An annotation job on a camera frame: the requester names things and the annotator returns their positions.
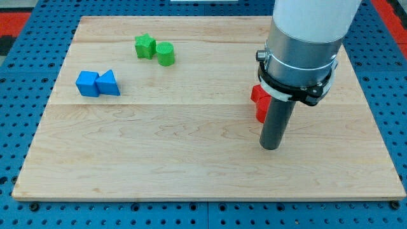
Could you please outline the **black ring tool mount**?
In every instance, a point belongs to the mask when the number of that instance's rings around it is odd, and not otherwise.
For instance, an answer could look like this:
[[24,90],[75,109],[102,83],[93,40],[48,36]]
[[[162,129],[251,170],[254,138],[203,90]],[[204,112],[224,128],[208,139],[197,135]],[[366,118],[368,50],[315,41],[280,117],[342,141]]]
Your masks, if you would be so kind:
[[309,87],[294,87],[279,83],[266,72],[263,62],[259,63],[258,79],[262,89],[273,98],[283,102],[300,101],[307,106],[316,106],[330,91],[335,80],[337,65],[338,62],[334,61],[329,74],[316,85]]

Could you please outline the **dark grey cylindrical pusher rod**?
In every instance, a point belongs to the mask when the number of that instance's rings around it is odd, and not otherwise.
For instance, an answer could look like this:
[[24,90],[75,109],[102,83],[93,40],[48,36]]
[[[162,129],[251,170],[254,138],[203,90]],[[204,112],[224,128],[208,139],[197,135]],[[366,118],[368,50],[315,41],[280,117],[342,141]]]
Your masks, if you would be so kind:
[[259,139],[264,149],[275,150],[280,146],[295,104],[295,101],[271,98]]

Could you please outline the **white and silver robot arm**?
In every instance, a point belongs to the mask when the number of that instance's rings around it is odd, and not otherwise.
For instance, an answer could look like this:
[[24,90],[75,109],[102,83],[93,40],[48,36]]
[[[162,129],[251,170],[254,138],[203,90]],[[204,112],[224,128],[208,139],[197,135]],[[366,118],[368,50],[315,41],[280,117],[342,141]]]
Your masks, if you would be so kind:
[[335,80],[336,56],[361,0],[279,0],[257,51],[258,79],[271,97],[260,145],[280,145],[297,102],[317,105]]

